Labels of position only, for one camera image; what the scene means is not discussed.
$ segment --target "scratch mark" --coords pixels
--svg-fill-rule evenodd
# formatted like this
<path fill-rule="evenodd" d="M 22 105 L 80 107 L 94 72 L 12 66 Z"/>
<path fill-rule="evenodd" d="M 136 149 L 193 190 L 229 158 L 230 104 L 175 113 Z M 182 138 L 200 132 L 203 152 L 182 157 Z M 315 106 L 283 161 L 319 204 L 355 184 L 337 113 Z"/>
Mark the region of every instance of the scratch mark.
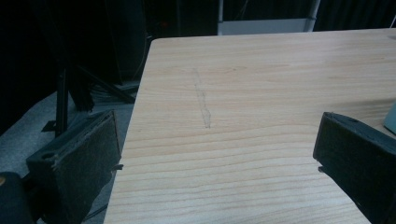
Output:
<path fill-rule="evenodd" d="M 204 120 L 205 127 L 210 129 L 211 114 L 206 106 L 206 92 L 202 88 L 202 80 L 198 73 L 198 70 L 195 68 L 193 72 L 194 72 L 194 86 L 198 97 L 199 107 L 201 108 L 202 119 Z"/>

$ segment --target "wooden table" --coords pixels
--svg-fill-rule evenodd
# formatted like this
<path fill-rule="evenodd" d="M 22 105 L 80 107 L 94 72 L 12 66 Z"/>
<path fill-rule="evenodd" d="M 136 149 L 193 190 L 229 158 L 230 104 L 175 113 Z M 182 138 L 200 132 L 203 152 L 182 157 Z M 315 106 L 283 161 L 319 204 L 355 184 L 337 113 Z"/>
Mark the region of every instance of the wooden table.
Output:
<path fill-rule="evenodd" d="M 367 223 L 318 172 L 318 126 L 385 132 L 395 101 L 396 29 L 155 40 L 106 223 Z"/>

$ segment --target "wood grain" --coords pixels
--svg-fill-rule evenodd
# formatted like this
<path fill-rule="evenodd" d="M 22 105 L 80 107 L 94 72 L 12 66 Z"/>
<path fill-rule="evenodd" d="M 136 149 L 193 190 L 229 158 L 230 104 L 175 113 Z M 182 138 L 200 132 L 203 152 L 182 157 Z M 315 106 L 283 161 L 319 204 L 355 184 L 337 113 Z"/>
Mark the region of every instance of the wood grain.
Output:
<path fill-rule="evenodd" d="M 386 131 L 393 36 L 155 40 L 106 223 L 367 223 L 312 153 L 324 111 Z"/>

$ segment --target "gray carpet floor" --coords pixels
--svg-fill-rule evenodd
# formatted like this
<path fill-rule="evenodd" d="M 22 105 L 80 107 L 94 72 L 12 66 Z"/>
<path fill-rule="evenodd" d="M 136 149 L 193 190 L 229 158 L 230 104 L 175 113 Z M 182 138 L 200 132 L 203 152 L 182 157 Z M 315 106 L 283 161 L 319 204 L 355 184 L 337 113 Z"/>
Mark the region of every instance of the gray carpet floor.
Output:
<path fill-rule="evenodd" d="M 124 83 L 120 89 L 135 95 L 134 89 L 138 82 Z M 78 112 L 69 97 L 68 125 L 73 126 L 78 118 L 112 109 L 115 111 L 117 131 L 121 148 L 123 147 L 126 132 L 134 105 L 128 105 L 120 101 L 99 87 L 92 90 L 92 98 L 95 106 L 92 112 Z M 23 117 L 0 136 L 0 172 L 15 172 L 20 176 L 28 174 L 25 160 L 34 152 L 44 147 L 54 139 L 54 132 L 43 133 L 41 130 L 49 120 L 55 120 L 56 92 L 30 108 Z M 113 179 L 103 187 L 100 195 L 92 205 L 90 213 L 104 207 L 109 200 L 114 181 Z M 105 219 L 106 209 L 98 215 L 88 219 L 84 223 L 99 224 Z"/>

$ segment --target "dark background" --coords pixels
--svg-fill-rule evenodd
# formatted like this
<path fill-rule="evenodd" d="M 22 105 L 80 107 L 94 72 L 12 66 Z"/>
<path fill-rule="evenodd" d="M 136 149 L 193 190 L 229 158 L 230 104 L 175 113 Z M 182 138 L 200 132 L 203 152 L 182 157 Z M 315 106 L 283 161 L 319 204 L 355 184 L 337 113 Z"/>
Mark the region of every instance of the dark background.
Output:
<path fill-rule="evenodd" d="M 152 39 L 217 34 L 218 0 L 48 3 L 73 62 L 109 83 L 140 79 Z M 245 3 L 224 0 L 224 20 L 305 18 L 311 7 L 308 0 L 250 0 L 241 16 Z M 394 0 L 322 0 L 314 31 L 389 28 L 395 13 Z M 1 1 L 0 134 L 56 91 L 56 76 L 57 63 L 28 1 Z"/>

